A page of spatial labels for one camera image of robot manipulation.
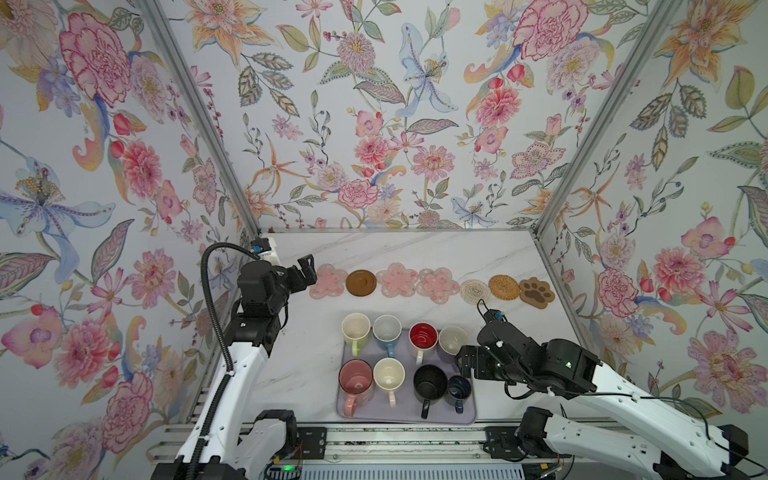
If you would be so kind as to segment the brown wooden round coaster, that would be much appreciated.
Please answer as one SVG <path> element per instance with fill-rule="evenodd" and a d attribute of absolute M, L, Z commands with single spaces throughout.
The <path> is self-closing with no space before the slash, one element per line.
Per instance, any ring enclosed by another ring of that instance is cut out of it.
<path fill-rule="evenodd" d="M 376 290 L 377 277 L 369 270 L 355 270 L 347 276 L 345 285 L 350 294 L 365 297 Z"/>

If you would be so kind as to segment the pink flower coaster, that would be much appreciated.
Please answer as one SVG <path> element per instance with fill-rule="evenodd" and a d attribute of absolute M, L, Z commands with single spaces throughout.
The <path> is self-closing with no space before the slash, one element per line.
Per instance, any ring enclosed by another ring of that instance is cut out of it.
<path fill-rule="evenodd" d="M 416 293 L 428 297 L 436 304 L 445 304 L 451 296 L 460 292 L 460 285 L 452 272 L 445 267 L 422 269 L 416 282 Z"/>
<path fill-rule="evenodd" d="M 323 264 L 317 270 L 317 282 L 309 288 L 311 298 L 338 297 L 345 292 L 348 273 L 331 264 Z"/>
<path fill-rule="evenodd" d="M 387 298 L 411 297 L 416 293 L 418 272 L 394 262 L 387 269 L 376 274 L 381 293 Z"/>

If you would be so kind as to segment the lilac mug white inside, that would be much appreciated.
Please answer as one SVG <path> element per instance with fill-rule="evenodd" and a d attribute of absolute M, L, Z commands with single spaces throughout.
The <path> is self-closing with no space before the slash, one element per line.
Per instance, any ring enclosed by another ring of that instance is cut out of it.
<path fill-rule="evenodd" d="M 461 348 L 469 344 L 470 338 L 465 330 L 458 326 L 447 326 L 439 332 L 437 352 L 442 361 L 454 364 Z"/>

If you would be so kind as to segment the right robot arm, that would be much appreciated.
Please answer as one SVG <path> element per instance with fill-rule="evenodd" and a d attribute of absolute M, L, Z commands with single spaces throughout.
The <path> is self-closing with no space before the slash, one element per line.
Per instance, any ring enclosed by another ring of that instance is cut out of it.
<path fill-rule="evenodd" d="M 483 301 L 477 310 L 485 325 L 476 344 L 462 346 L 455 357 L 462 376 L 574 401 L 628 430 L 593 427 L 530 406 L 512 432 L 487 441 L 491 454 L 513 461 L 582 457 L 643 479 L 747 478 L 739 468 L 749 455 L 742 429 L 715 427 L 689 402 L 648 394 L 570 340 L 537 343 Z"/>

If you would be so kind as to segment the white embroidered round coaster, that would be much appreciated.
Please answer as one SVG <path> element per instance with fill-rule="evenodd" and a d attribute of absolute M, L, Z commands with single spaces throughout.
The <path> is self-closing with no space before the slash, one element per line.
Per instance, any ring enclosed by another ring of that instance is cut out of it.
<path fill-rule="evenodd" d="M 487 302 L 491 297 L 491 291 L 485 282 L 469 279 L 460 285 L 460 295 L 466 303 L 476 306 L 480 300 Z"/>

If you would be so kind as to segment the woven rattan round coaster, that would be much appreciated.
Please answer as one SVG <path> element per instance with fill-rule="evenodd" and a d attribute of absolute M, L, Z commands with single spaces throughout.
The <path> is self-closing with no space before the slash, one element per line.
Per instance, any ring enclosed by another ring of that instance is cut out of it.
<path fill-rule="evenodd" d="M 504 301 L 513 301 L 521 294 L 519 283 L 511 276 L 498 274 L 491 277 L 488 287 L 493 296 Z"/>

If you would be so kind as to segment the brown paw shaped coaster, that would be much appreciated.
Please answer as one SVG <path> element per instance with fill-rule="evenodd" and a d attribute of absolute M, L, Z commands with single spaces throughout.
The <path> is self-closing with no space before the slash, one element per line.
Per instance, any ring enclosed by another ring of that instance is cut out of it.
<path fill-rule="evenodd" d="M 555 293 L 548 282 L 536 277 L 521 280 L 519 282 L 521 301 L 537 309 L 546 309 L 556 300 Z"/>

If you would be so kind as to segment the small dark blue mug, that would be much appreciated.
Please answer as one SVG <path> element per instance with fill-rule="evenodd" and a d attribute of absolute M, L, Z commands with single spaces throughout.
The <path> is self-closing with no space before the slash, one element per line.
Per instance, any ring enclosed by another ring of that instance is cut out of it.
<path fill-rule="evenodd" d="M 454 375 L 448 379 L 447 390 L 444 396 L 446 403 L 454 409 L 456 414 L 463 414 L 468 399 L 472 394 L 470 381 L 460 375 Z"/>

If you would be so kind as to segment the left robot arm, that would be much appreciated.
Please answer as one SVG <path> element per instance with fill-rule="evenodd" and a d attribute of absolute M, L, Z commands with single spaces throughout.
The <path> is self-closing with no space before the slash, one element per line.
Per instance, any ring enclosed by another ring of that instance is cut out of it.
<path fill-rule="evenodd" d="M 208 260 L 217 249 L 249 257 L 237 279 L 240 296 L 223 326 L 212 297 Z M 289 317 L 291 295 L 317 281 L 314 258 L 284 267 L 273 240 L 258 237 L 244 248 L 217 242 L 202 254 L 201 285 L 221 360 L 201 417 L 170 463 L 156 465 L 155 479 L 265 479 L 279 461 L 290 459 L 301 447 L 297 420 L 290 410 L 260 413 L 247 434 L 242 416 L 251 389 L 271 357 L 275 342 Z"/>

